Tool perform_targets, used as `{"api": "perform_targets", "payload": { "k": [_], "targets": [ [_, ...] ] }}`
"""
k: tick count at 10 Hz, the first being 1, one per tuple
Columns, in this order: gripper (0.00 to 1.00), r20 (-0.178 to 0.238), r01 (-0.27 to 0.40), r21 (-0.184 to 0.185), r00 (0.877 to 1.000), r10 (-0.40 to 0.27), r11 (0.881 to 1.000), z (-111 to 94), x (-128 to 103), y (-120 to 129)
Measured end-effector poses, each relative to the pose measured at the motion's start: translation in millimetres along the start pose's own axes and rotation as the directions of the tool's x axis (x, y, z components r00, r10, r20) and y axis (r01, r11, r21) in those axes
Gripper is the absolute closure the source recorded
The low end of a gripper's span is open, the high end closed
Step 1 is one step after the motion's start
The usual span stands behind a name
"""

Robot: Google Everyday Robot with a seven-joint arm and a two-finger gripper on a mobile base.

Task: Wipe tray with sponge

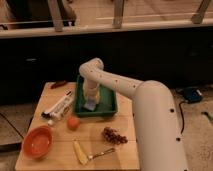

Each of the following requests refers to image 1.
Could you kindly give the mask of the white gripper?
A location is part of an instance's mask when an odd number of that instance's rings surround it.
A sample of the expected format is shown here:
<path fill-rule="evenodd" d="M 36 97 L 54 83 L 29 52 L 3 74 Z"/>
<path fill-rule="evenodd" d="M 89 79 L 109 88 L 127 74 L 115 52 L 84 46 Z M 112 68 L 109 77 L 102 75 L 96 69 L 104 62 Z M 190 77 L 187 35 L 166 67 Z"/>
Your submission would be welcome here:
<path fill-rule="evenodd" d="M 98 104 L 100 102 L 99 84 L 85 79 L 83 82 L 83 96 L 85 100 L 92 100 Z"/>

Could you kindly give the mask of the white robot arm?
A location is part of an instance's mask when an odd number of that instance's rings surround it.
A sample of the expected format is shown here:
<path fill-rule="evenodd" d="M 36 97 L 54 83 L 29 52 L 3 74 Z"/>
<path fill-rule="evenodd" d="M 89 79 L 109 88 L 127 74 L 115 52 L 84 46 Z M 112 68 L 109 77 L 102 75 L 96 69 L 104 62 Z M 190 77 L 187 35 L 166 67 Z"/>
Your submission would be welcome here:
<path fill-rule="evenodd" d="M 171 91 L 154 80 L 141 81 L 103 70 L 100 58 L 80 65 L 79 73 L 91 90 L 97 84 L 132 100 L 142 171 L 189 171 Z"/>

